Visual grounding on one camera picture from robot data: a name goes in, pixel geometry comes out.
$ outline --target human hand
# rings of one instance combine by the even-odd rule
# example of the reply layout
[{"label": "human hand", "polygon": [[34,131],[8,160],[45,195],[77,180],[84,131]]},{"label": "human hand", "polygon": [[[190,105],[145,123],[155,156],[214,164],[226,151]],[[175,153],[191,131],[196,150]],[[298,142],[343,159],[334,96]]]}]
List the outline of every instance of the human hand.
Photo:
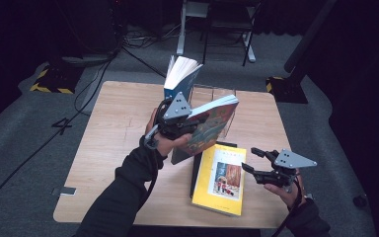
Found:
[{"label": "human hand", "polygon": [[[156,111],[157,111],[157,108],[155,108],[155,110],[153,110],[152,112],[152,116],[146,125],[145,134],[147,134],[153,127],[153,121],[155,120]],[[191,134],[184,134],[175,140],[170,140],[166,137],[163,137],[159,133],[156,133],[155,135],[155,139],[158,140],[157,150],[162,156],[167,156],[174,147],[186,144],[190,140],[190,138],[191,138]]]},{"label": "human hand", "polygon": [[[301,179],[301,176],[298,175],[297,179],[298,179],[298,183],[300,185],[300,191],[301,191],[301,201],[299,204],[299,206],[300,206],[301,204],[306,203],[306,199],[304,198],[304,187],[303,187],[303,181]],[[275,185],[272,185],[272,184],[265,184],[264,188],[266,190],[270,191],[271,193],[278,195],[282,199],[282,201],[285,202],[285,204],[288,206],[288,208],[291,209],[293,207],[293,204],[294,204],[294,202],[297,198],[297,194],[298,194],[297,186],[294,183],[291,185],[291,188],[292,188],[291,193],[288,193],[285,189],[280,188],[280,187],[275,186]]]}]

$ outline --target gray carpet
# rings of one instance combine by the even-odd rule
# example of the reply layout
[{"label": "gray carpet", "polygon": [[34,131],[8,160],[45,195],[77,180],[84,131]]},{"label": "gray carpet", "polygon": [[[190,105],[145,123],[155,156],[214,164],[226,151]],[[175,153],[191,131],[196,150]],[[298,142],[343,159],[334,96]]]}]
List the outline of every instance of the gray carpet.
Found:
[{"label": "gray carpet", "polygon": [[[199,34],[187,34],[186,56],[201,60]],[[243,54],[234,49],[212,51],[198,74],[197,83],[222,88],[265,92],[268,76],[287,76],[283,63],[300,37],[260,35],[253,40],[256,63],[242,67]],[[147,48],[130,49],[150,65],[166,72],[169,56],[175,54],[177,39],[157,42]],[[0,115],[0,184],[57,131],[55,122],[72,119],[91,99],[99,80],[100,66],[87,68],[75,95],[31,92],[38,74],[20,84],[23,95]],[[163,78],[123,53],[109,66],[104,80],[162,84]],[[309,79],[302,82],[308,105],[278,103],[278,109],[294,152],[318,161],[316,168],[304,169],[307,192],[312,193],[321,216],[332,226],[332,236],[375,236],[368,209],[359,209],[352,198],[362,193],[341,147],[331,131],[328,117],[331,103]],[[96,97],[84,112],[90,113]],[[63,135],[56,135],[8,182],[0,192],[0,236],[71,236],[77,224],[57,223],[52,214],[57,197],[50,193],[64,185],[89,117],[79,115]],[[264,229],[263,236],[274,230]],[[284,230],[280,236],[292,236]]]}]

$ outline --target person's arm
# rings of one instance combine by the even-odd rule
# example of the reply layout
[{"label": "person's arm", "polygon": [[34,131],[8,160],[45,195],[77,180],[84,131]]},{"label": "person's arm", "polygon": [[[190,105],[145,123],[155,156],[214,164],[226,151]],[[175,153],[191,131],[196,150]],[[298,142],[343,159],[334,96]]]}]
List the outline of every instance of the person's arm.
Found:
[{"label": "person's arm", "polygon": [[[300,184],[300,190],[303,193],[303,182],[301,176],[298,176]],[[287,205],[288,209],[293,207],[294,201],[297,197],[298,189],[293,185],[292,192],[288,193],[284,189],[271,184],[265,184],[264,188],[276,195],[278,195],[282,201]],[[328,237],[330,225],[319,216],[319,208],[313,202],[312,199],[304,198],[304,194],[301,194],[302,199],[298,208],[288,216],[286,221],[286,227],[298,237]]]},{"label": "person's arm", "polygon": [[[146,133],[152,128],[154,115],[146,126]],[[144,146],[144,136],[140,138],[139,147],[125,157],[122,166],[115,169],[114,181],[101,193],[86,213],[76,235],[83,236],[126,236],[134,222],[140,202],[147,191],[145,182],[152,180],[154,169],[162,169],[163,160],[170,151],[187,142],[186,134],[174,141],[159,134],[158,148],[151,150]],[[157,160],[158,167],[153,167],[152,159]]]}]

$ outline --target table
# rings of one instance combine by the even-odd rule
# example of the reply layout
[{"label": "table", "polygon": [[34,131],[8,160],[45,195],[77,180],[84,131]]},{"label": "table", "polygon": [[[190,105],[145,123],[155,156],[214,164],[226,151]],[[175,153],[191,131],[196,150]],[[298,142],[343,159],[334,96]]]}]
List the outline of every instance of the table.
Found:
[{"label": "table", "polygon": [[[205,18],[207,16],[207,8],[208,8],[207,2],[194,2],[194,1],[190,1],[190,0],[189,1],[188,0],[183,1],[183,9],[182,9],[182,13],[181,13],[181,30],[180,30],[180,36],[178,38],[177,55],[183,55],[184,54],[184,45],[186,43],[186,21],[187,21],[187,17]],[[248,38],[249,37],[244,36],[245,46],[248,45]],[[254,51],[252,50],[251,46],[249,47],[248,58],[249,58],[250,62],[256,61]]]},{"label": "table", "polygon": [[[222,141],[263,150],[289,149],[287,136],[271,94],[236,91],[240,104]],[[114,168],[138,146],[138,139],[154,108],[163,98],[163,86],[109,81],[100,95],[85,129],[65,187],[75,196],[61,196],[53,217],[59,222],[81,222],[97,196],[113,181]],[[275,228],[287,214],[279,197],[245,177],[242,216],[229,217],[190,204],[193,159],[177,165],[170,159],[160,171],[151,197],[137,213],[135,224]],[[248,152],[247,163],[269,171],[269,161]]]}]

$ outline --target robotic hand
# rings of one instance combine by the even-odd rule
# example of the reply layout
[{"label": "robotic hand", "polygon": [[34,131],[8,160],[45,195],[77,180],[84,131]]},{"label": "robotic hand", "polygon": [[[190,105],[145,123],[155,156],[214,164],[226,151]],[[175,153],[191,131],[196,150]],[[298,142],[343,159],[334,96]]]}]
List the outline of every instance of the robotic hand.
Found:
[{"label": "robotic hand", "polygon": [[153,150],[157,148],[158,142],[154,136],[158,132],[170,140],[195,132],[197,125],[204,123],[206,118],[189,121],[190,114],[190,105],[182,92],[175,99],[165,99],[158,107],[153,128],[145,136],[145,146]]},{"label": "robotic hand", "polygon": [[276,150],[269,152],[253,147],[251,152],[260,157],[266,157],[270,161],[273,170],[270,172],[256,171],[245,163],[242,163],[242,168],[254,176],[257,184],[272,184],[280,188],[284,187],[288,193],[291,193],[291,185],[297,176],[296,168],[317,166],[317,162],[285,149],[278,153]]}]

